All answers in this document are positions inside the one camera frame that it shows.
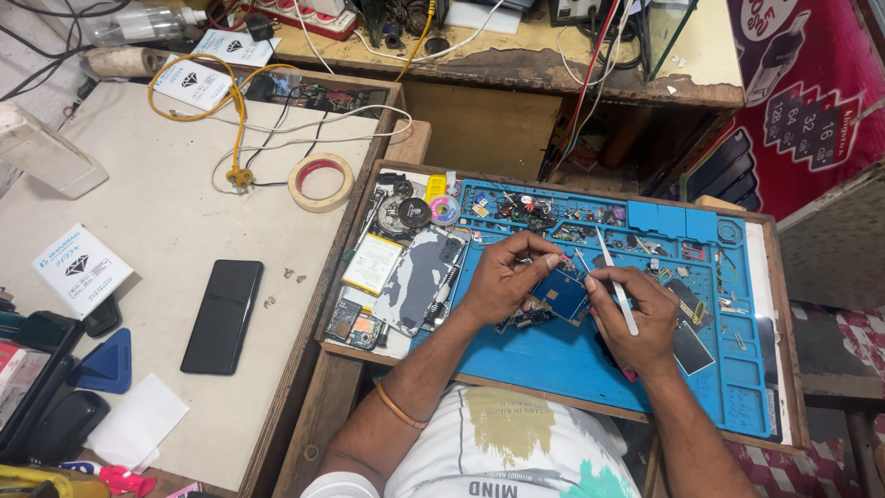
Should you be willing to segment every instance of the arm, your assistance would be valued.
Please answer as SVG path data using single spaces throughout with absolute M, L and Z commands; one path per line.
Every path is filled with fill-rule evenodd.
M 639 335 L 631 336 L 603 282 L 620 282 L 633 296 Z M 697 403 L 673 357 L 679 298 L 637 268 L 603 268 L 587 281 L 593 312 L 602 320 L 615 356 L 639 374 L 660 432 L 669 485 L 675 496 L 758 496 Z
M 528 231 L 487 246 L 461 303 L 384 378 L 387 396 L 413 419 L 428 420 L 476 332 L 524 305 L 526 294 L 556 267 L 561 253 Z M 526 257 L 534 262 L 517 262 Z M 329 444 L 319 474 L 355 472 L 383 493 L 419 434 L 384 404 L 377 390 L 372 391 Z

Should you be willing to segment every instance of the pink toy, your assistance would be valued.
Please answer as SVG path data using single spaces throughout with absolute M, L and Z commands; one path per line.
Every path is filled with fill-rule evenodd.
M 128 471 L 122 465 L 114 465 L 112 467 L 104 467 L 95 462 L 67 462 L 59 465 L 62 469 L 70 469 L 72 471 L 80 471 L 87 474 L 98 476 L 111 490 L 113 494 L 124 494 L 135 491 L 137 498 L 143 498 L 147 493 L 157 485 L 154 478 L 143 478 L 137 474 Z

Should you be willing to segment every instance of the blue silicone repair mat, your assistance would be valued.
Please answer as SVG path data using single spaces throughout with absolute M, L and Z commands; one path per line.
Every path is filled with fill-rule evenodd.
M 691 390 L 717 427 L 757 437 L 769 435 L 743 220 L 683 207 L 464 180 L 458 224 L 473 230 L 474 240 L 452 294 L 453 304 L 464 297 L 483 247 L 527 227 L 519 214 L 505 207 L 513 196 L 530 196 L 537 206 L 550 203 L 557 221 L 544 230 L 544 236 L 574 257 L 578 268 L 583 269 L 575 248 L 590 267 L 602 254 L 596 232 L 589 230 L 593 228 L 606 235 L 615 266 L 646 269 L 655 258 L 661 284 L 677 278 L 687 285 L 713 315 L 696 334 L 715 360 L 686 376 Z M 480 205 L 483 209 L 473 210 Z M 593 339 L 596 332 L 590 316 L 578 326 L 558 317 L 522 330 L 510 326 L 503 333 L 487 326 L 467 348 L 457 371 L 650 412 L 640 384 L 631 384 L 606 362 Z M 421 330 L 412 347 L 427 334 Z

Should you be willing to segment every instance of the glass panel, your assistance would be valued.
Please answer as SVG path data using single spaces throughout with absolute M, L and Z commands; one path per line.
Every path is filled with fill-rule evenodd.
M 651 74 L 654 80 L 664 64 L 676 38 L 695 10 L 697 0 L 651 0 L 649 14 L 649 45 L 651 52 Z

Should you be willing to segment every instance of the red power strip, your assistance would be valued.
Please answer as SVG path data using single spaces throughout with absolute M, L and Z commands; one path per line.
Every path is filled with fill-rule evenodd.
M 246 13 L 263 12 L 269 19 L 277 19 L 281 23 L 302 28 L 293 0 L 258 0 L 255 7 L 241 4 L 240 8 Z M 299 9 L 301 9 L 304 26 L 308 31 L 339 42 L 347 38 L 357 26 L 357 14 L 351 11 L 344 11 L 340 16 L 334 18 L 307 7 L 299 6 Z

